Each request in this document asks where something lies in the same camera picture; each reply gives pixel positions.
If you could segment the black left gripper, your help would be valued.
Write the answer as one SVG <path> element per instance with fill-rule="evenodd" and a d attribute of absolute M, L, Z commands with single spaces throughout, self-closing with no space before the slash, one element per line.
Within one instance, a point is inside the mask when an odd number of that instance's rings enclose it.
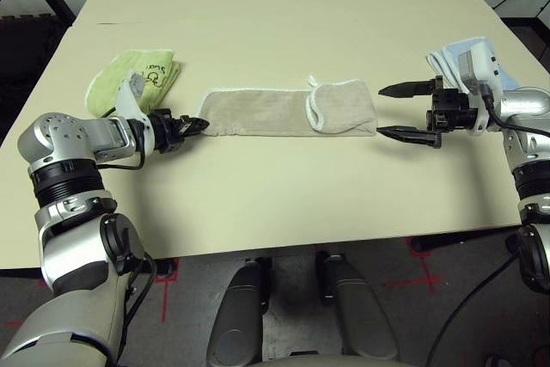
<path fill-rule="evenodd" d="M 199 135 L 209 126 L 209 122 L 201 118 L 187 115 L 174 118 L 167 108 L 152 110 L 149 120 L 155 136 L 154 149 L 161 154 L 178 150 L 186 136 Z"/>

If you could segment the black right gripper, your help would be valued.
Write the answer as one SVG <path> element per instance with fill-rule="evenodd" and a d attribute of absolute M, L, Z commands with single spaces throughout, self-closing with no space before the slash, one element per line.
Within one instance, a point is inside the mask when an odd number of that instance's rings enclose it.
<path fill-rule="evenodd" d="M 383 136 L 403 143 L 441 148 L 440 132 L 472 130 L 477 119 L 478 110 L 470 107 L 468 95 L 459 89 L 445 88 L 441 76 L 429 81 L 397 83 L 380 89 L 378 94 L 397 99 L 431 95 L 431 109 L 426 112 L 426 126 L 429 132 L 403 125 L 376 129 Z"/>

